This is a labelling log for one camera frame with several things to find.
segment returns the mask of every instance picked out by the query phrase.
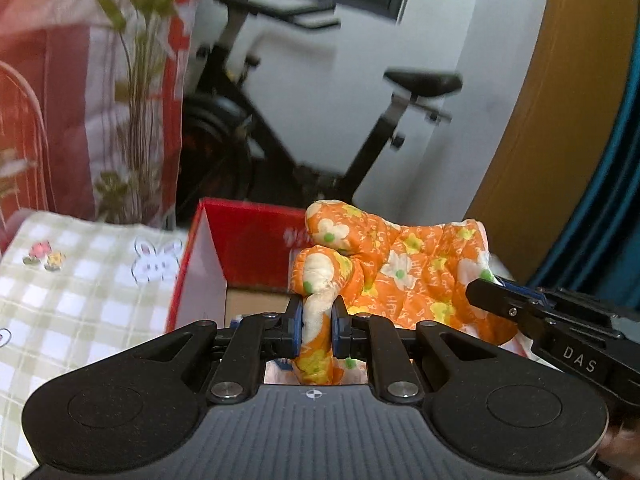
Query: open cardboard box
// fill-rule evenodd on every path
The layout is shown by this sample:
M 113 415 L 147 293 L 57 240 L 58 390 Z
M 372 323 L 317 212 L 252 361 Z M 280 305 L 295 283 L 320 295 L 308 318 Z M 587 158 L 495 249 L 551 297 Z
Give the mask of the open cardboard box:
M 166 322 L 229 326 L 237 316 L 284 312 L 296 255 L 312 244 L 300 209 L 205 199 L 182 258 Z

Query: orange oven mitt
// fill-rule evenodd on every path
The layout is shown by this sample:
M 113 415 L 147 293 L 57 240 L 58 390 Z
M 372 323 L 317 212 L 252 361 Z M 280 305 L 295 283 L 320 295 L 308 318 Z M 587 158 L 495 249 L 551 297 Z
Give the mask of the orange oven mitt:
M 294 264 L 291 288 L 304 297 L 302 350 L 294 370 L 303 384 L 337 384 L 343 370 L 331 349 L 331 307 L 370 312 L 400 328 L 434 319 L 492 344 L 516 335 L 514 323 L 471 306 L 467 283 L 494 280 L 484 227 L 475 220 L 399 226 L 338 200 L 315 202 L 306 227 L 316 246 Z

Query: pink flower print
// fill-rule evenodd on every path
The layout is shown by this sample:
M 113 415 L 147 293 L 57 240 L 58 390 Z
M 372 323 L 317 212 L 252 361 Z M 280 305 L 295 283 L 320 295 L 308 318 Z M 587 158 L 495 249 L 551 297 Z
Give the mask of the pink flower print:
M 37 242 L 31 246 L 31 251 L 29 251 L 29 256 L 32 258 L 42 259 L 47 254 L 51 252 L 51 245 L 49 242 Z

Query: exercise bike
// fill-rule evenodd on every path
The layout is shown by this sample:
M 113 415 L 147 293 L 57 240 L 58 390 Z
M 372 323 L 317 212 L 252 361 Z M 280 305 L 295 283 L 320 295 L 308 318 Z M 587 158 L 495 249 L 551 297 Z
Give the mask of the exercise bike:
M 314 200 L 337 199 L 353 203 L 353 195 L 376 159 L 390 143 L 398 150 L 404 137 L 396 132 L 407 108 L 424 112 L 439 123 L 451 116 L 427 104 L 462 88 L 456 73 L 389 69 L 384 77 L 408 95 L 393 93 L 391 103 L 380 116 L 345 174 L 322 171 L 298 164 L 277 133 L 260 114 L 241 87 L 248 71 L 259 59 L 248 56 L 243 76 L 234 79 L 226 61 L 247 17 L 267 16 L 311 32 L 340 27 L 340 20 L 309 22 L 309 16 L 333 12 L 333 2 L 314 2 L 279 9 L 251 0 L 216 0 L 226 5 L 228 22 L 217 43 L 206 53 L 206 65 L 196 92 L 187 96 L 182 109 L 183 149 L 178 178 L 177 217 L 188 221 L 203 196 L 271 203 L 306 208 Z M 253 158 L 248 139 L 264 152 Z

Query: checkered tablecloth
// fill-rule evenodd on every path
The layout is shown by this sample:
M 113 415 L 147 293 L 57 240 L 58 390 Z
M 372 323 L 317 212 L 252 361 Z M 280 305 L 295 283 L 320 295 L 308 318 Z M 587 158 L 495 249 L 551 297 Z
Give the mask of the checkered tablecloth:
M 179 260 L 185 241 L 52 213 L 24 222 L 0 261 L 0 478 L 36 465 L 20 416 L 37 387 L 164 332 L 175 277 L 136 280 L 132 268 L 141 244 Z

